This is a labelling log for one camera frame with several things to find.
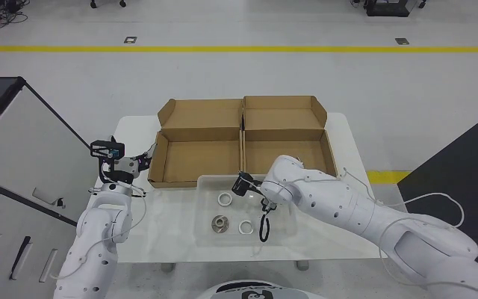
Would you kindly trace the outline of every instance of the open cardboard box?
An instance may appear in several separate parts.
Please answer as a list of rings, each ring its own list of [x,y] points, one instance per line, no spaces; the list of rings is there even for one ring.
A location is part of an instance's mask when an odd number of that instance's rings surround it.
[[[170,99],[158,118],[148,175],[153,187],[195,187],[203,174],[242,170],[242,99]]]
[[[279,155],[290,155],[337,176],[327,111],[314,96],[245,96],[243,116],[243,171],[266,174]]]

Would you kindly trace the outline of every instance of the white plastic ring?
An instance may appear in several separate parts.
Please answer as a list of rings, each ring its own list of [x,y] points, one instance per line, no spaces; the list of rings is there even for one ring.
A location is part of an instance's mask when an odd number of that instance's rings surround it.
[[[219,196],[217,197],[217,203],[219,203],[221,206],[229,206],[232,203],[231,194],[227,192],[219,194]]]
[[[242,225],[243,225],[243,224],[249,224],[249,225],[251,226],[251,231],[250,231],[250,232],[244,232],[244,231],[242,230]],[[242,221],[239,223],[239,233],[240,233],[241,235],[250,235],[250,234],[252,234],[253,232],[254,232],[254,227],[252,227],[251,221],[249,221],[249,220],[242,220]]]

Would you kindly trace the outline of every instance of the table leg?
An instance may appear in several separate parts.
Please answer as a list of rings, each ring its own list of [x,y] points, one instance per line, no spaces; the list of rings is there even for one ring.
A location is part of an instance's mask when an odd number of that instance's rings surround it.
[[[299,271],[307,271],[308,270],[308,261],[296,261],[296,268]]]
[[[175,263],[168,263],[168,262],[164,262],[161,264],[161,270],[164,272],[164,273],[170,273],[174,270],[174,267],[176,266]]]

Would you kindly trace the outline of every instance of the white ring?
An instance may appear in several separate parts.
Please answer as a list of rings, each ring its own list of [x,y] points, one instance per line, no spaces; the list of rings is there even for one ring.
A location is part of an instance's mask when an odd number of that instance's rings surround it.
[[[244,232],[242,230],[242,225],[243,224],[249,224],[251,226],[251,231],[250,232]],[[251,224],[251,221],[250,220],[242,220],[240,223],[239,223],[239,232],[241,233],[241,235],[250,235],[254,232],[254,227],[252,227],[252,224]]]
[[[229,201],[227,203],[224,203],[221,201],[221,197],[226,195],[226,197],[229,198]],[[232,203],[232,196],[231,194],[227,193],[227,192],[223,192],[221,194],[219,194],[219,196],[217,197],[217,203],[219,203],[221,206],[229,206],[231,203]]]

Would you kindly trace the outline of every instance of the box lid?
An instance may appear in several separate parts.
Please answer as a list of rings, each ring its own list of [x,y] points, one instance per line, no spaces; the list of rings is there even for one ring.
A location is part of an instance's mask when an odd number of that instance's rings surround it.
[[[162,129],[239,128],[242,99],[170,99],[158,112]]]
[[[245,130],[324,129],[327,111],[315,96],[245,96]]]

